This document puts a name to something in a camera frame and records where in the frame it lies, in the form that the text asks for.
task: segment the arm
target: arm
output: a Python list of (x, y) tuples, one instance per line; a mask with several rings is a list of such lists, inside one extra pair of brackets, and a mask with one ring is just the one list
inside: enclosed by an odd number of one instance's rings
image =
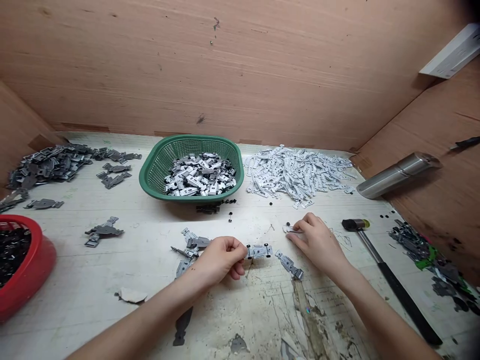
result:
[(227, 275), (239, 280), (247, 248), (231, 236), (210, 242), (197, 261), (178, 279), (135, 311), (71, 354), (68, 359), (139, 359), (194, 301)]
[(390, 307), (349, 263), (335, 236), (311, 212), (286, 236), (350, 299), (382, 359), (440, 359), (440, 356)]

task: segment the left hand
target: left hand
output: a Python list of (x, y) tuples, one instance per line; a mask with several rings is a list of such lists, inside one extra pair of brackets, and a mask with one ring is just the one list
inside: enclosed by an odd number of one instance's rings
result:
[(214, 238), (188, 271), (196, 271), (208, 286), (217, 285), (230, 274), (233, 280), (245, 275), (242, 266), (247, 248), (233, 236)]

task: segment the green plastic basket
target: green plastic basket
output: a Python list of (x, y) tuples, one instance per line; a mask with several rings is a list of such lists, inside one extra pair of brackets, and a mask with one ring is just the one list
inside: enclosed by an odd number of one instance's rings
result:
[[(195, 153), (217, 153), (229, 159), (236, 170), (236, 185), (220, 195), (170, 196), (165, 191), (165, 177), (170, 175), (172, 161)], [(244, 181), (244, 165), (239, 147), (232, 141), (219, 136), (174, 135), (159, 141), (148, 155), (140, 170), (140, 186), (152, 198), (176, 203), (213, 203), (221, 201), (240, 189)]]

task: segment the wooden wall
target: wooden wall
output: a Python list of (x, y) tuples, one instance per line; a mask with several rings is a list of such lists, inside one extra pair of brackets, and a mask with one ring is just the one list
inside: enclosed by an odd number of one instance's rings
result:
[(59, 131), (350, 150), (468, 22), (451, 0), (2, 0), (0, 77)]
[(64, 140), (52, 132), (31, 108), (0, 81), (0, 199), (10, 190), (9, 172), (19, 165), (22, 157), (30, 155)]
[(480, 145), (448, 152), (474, 136), (480, 136), (480, 57), (423, 92), (353, 161), (370, 178), (414, 151), (440, 158), (442, 169), (385, 198), (480, 286)]

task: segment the black rubber grip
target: black rubber grip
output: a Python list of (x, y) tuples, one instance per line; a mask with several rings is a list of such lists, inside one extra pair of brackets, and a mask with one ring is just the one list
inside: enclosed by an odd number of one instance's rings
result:
[(404, 289), (392, 270), (390, 270), (389, 266), (385, 262), (379, 262), (378, 267), (425, 341), (434, 346), (442, 345), (442, 339), (440, 339), (437, 333), (432, 329), (424, 315), (410, 297), (409, 293)]

